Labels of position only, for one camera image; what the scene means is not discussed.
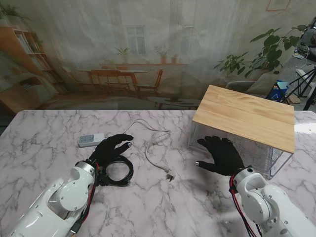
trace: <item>black glove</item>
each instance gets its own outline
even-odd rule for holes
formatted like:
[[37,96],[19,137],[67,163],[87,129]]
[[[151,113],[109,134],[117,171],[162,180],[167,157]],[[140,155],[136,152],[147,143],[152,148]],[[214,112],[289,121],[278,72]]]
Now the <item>black glove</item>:
[[197,161],[196,164],[199,167],[211,172],[230,176],[239,169],[244,168],[238,151],[227,138],[221,140],[219,137],[212,136],[205,137],[205,139],[198,139],[197,142],[206,147],[214,159],[214,164],[206,163],[201,160]]
[[124,143],[118,148],[115,148],[115,146],[123,141],[131,141],[133,139],[133,136],[127,134],[117,134],[108,137],[96,147],[89,160],[97,162],[99,166],[106,166],[108,162],[111,162],[115,157],[129,148],[129,142]]

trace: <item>red wire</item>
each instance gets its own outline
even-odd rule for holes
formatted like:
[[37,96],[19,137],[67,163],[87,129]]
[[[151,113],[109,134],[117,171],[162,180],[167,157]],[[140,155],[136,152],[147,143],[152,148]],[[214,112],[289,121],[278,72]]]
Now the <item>red wire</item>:
[[[230,179],[230,187],[233,186],[233,179],[234,179],[234,177],[235,177],[235,176],[233,175],[233,176],[231,177],[231,179]],[[240,208],[239,203],[238,203],[238,201],[237,201],[237,198],[236,198],[236,196],[235,196],[235,191],[232,190],[232,193],[233,193],[233,199],[234,199],[235,202],[236,202],[237,209],[239,210],[239,213],[240,213],[241,217],[245,219],[245,222],[246,222],[247,226],[249,227],[250,231],[252,232],[252,234],[253,234],[255,237],[257,237],[257,236],[255,235],[254,231],[252,230],[252,228],[250,227],[250,225],[249,225],[248,221],[246,220],[245,216],[243,215],[243,212],[241,211],[241,208]]]
[[[99,172],[99,164],[98,164],[98,163],[96,163],[96,165],[97,165],[97,171],[96,171],[96,172]],[[90,192],[90,194],[89,194],[89,198],[88,198],[88,200],[89,200],[88,205],[89,205],[89,206],[90,206],[90,205],[91,205],[91,203],[92,203],[91,194],[92,194],[92,190],[93,190],[93,188],[94,188],[94,185],[92,185],[92,189],[91,189],[91,192]],[[84,218],[83,222],[85,222],[85,220],[87,219],[88,215],[89,215],[89,212],[88,212],[88,214],[86,215],[86,217]]]

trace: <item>white marble surface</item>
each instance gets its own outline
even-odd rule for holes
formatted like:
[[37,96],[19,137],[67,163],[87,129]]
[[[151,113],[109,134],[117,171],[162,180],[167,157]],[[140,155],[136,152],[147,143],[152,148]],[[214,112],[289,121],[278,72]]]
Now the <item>white marble surface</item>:
[[[124,131],[142,118],[171,130],[155,145],[155,162],[177,172],[172,182],[144,157],[156,136],[135,124],[133,146],[124,153],[134,165],[131,185],[98,187],[89,217],[77,236],[243,237],[243,222],[228,192],[228,177],[195,166],[202,154],[187,150],[194,111],[24,111],[0,137],[0,236],[28,209],[45,186],[69,174],[94,148],[78,148],[78,137]],[[296,152],[271,183],[284,188],[316,224],[316,114],[295,112]]]

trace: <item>tripod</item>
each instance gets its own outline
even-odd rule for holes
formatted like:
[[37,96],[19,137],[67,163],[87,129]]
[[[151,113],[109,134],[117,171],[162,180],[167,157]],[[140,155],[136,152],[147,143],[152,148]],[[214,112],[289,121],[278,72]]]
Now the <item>tripod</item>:
[[[304,96],[304,93],[305,93],[306,89],[310,86],[312,81],[314,80],[315,76],[316,76],[316,66],[314,67],[314,69],[310,70],[308,73],[305,73],[304,75],[300,76],[296,80],[292,81],[290,83],[290,85],[293,84],[296,81],[299,81],[299,84],[287,96],[285,96],[285,98],[281,101],[281,103],[283,103],[285,100],[287,100],[290,97],[291,94],[295,94],[296,90],[298,90],[298,95],[297,94],[295,94],[295,95],[297,95],[298,97],[306,98],[307,96]],[[305,82],[306,82],[306,86],[304,87],[303,91],[301,91],[301,86]],[[314,103],[314,98],[315,98],[315,95],[316,95],[316,87],[313,86],[312,90],[313,91],[310,93],[310,97],[308,98],[308,100],[306,102],[306,105],[305,105],[303,110],[308,110],[310,105],[312,105]]]

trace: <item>clear plastic box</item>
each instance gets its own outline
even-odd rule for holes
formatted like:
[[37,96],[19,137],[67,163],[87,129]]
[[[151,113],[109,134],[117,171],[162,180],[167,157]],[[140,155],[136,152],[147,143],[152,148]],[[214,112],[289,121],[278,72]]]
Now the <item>clear plastic box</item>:
[[197,143],[198,139],[205,136],[218,136],[231,140],[239,152],[244,165],[252,165],[257,172],[261,173],[268,180],[272,179],[293,155],[277,148],[192,121],[189,148],[207,154],[211,158],[210,162],[214,162],[211,154],[204,146]]

